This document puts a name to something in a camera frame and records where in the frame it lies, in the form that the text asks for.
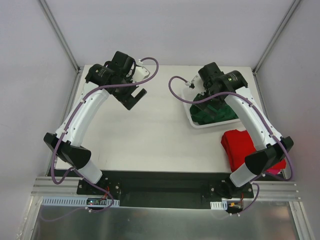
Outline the white plastic basket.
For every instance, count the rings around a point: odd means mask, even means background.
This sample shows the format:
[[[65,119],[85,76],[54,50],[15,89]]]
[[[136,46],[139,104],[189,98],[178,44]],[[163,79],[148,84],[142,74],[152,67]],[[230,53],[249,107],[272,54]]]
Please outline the white plastic basket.
[[[198,74],[192,79],[195,88],[185,87],[181,91],[181,98],[187,101],[199,101],[206,98],[203,81]],[[237,114],[225,102],[218,98],[200,104],[183,103],[187,118],[194,128],[214,127],[236,123],[239,121]]]

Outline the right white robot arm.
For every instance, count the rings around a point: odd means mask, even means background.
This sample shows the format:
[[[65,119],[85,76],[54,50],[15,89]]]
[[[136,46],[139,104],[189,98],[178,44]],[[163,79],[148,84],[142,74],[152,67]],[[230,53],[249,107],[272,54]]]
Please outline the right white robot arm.
[[[206,94],[224,101],[235,112],[256,150],[245,157],[244,163],[229,176],[229,182],[225,184],[225,193],[235,198],[242,193],[243,185],[283,159],[289,159],[294,142],[289,136],[283,137],[266,119],[239,71],[224,73],[212,62],[202,67],[198,74]]]

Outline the green t shirt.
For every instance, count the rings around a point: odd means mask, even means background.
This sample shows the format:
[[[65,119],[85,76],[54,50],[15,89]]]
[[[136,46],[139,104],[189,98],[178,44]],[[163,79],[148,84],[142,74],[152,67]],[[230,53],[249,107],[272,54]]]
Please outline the green t shirt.
[[[225,102],[218,98],[199,104],[192,104],[189,108],[191,119],[199,125],[220,123],[238,119],[237,114]]]

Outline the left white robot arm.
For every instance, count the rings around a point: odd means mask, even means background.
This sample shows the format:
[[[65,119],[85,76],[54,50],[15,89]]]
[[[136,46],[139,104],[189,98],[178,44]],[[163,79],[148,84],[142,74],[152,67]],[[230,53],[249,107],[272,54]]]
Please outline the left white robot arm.
[[[79,99],[55,133],[46,133],[44,142],[62,161],[89,180],[88,188],[96,195],[103,193],[106,182],[102,171],[91,159],[90,150],[82,146],[86,131],[101,105],[114,96],[127,110],[131,110],[147,93],[142,89],[136,96],[136,82],[147,79],[150,72],[142,61],[117,51],[104,65],[94,64],[85,76]]]

